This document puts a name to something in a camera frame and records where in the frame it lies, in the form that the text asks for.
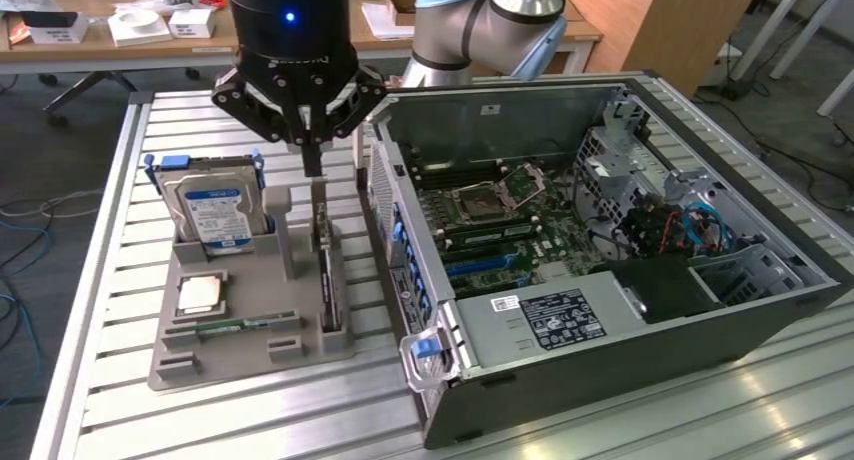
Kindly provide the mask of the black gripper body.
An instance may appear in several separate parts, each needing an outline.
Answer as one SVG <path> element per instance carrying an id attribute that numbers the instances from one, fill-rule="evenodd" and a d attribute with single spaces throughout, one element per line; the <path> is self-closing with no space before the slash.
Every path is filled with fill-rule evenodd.
<path id="1" fill-rule="evenodd" d="M 228 0 L 228 4 L 237 35 L 234 67 L 246 77 L 281 74 L 293 82 L 311 139 L 311 77 L 332 79 L 327 95 L 337 98 L 359 66 L 348 0 Z"/>

